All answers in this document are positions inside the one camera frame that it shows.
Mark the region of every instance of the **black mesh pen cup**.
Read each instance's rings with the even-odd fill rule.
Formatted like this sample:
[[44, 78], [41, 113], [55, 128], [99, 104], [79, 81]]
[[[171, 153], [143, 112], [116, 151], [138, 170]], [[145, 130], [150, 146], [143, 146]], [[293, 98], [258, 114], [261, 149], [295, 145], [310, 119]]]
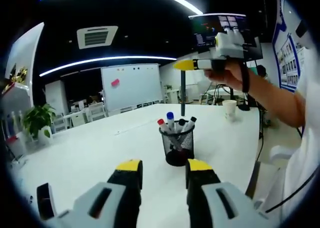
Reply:
[[169, 165], [183, 167], [188, 159], [194, 159], [194, 129], [177, 134], [167, 134], [159, 128], [162, 135], [165, 160]]

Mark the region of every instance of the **white cup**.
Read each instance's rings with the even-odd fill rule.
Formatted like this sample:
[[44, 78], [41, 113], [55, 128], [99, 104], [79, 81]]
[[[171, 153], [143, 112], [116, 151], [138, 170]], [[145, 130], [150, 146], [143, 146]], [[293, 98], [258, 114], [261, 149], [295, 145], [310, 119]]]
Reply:
[[236, 107], [237, 101], [236, 100], [224, 100], [222, 102], [225, 112], [225, 118], [231, 122], [236, 119]]

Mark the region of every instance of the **black wrist strap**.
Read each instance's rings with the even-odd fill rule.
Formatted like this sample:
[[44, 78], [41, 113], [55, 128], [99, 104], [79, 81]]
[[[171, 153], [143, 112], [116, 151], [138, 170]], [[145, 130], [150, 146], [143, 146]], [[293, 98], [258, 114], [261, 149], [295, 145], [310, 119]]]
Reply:
[[242, 75], [242, 92], [248, 93], [250, 88], [249, 70], [246, 64], [240, 62], [239, 65]]

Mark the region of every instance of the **whiteboard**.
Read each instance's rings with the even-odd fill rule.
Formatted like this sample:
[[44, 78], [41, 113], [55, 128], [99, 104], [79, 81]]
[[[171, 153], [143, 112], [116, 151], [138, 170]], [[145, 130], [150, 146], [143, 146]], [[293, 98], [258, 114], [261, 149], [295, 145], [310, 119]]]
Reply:
[[163, 100], [158, 64], [128, 64], [101, 69], [104, 105], [115, 111]]

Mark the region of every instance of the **person's hand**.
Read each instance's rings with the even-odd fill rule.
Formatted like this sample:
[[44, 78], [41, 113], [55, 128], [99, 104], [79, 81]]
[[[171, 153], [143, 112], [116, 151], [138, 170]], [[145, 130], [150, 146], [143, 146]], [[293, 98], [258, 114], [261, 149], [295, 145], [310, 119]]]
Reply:
[[213, 70], [205, 70], [204, 75], [213, 82], [226, 84], [235, 90], [242, 91], [241, 69], [237, 62], [227, 62], [223, 74], [217, 74]]

